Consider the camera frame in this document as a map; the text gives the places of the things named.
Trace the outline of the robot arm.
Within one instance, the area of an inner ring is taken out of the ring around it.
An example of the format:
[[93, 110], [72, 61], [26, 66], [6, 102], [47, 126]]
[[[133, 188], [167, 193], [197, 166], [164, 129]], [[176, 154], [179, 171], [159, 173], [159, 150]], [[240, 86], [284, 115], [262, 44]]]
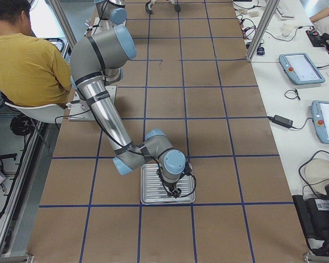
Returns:
[[158, 175], [169, 196], [178, 198], [177, 182], [191, 174], [184, 154], [176, 150], [160, 129], [150, 131], [145, 141], [136, 145], [128, 135], [107, 85], [123, 77], [121, 67], [137, 55], [133, 38], [124, 26], [88, 36], [74, 46], [71, 53], [71, 73], [76, 90], [90, 108], [94, 119], [108, 136], [115, 153], [114, 165], [121, 175], [150, 162], [158, 161]]
[[114, 26], [125, 25], [127, 20], [127, 11], [125, 1], [106, 0], [94, 1], [101, 30], [108, 30]]

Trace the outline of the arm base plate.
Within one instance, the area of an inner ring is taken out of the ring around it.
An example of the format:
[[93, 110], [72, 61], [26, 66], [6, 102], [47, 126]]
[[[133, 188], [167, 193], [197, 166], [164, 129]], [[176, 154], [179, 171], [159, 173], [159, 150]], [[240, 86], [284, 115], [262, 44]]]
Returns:
[[[105, 109], [105, 105], [107, 105], [107, 100], [111, 101], [113, 105], [115, 104], [117, 86], [109, 85], [106, 86], [105, 89], [108, 91], [110, 97], [107, 99], [99, 100], [92, 105], [92, 109], [96, 110], [97, 113], [101, 112], [101, 108]], [[77, 101], [77, 102], [73, 103], [69, 107], [70, 109], [70, 113], [68, 116], [69, 121], [72, 122], [95, 121], [93, 111], [92, 110], [88, 111], [89, 107], [87, 103], [84, 100], [80, 99], [77, 91], [74, 91], [73, 101]]]

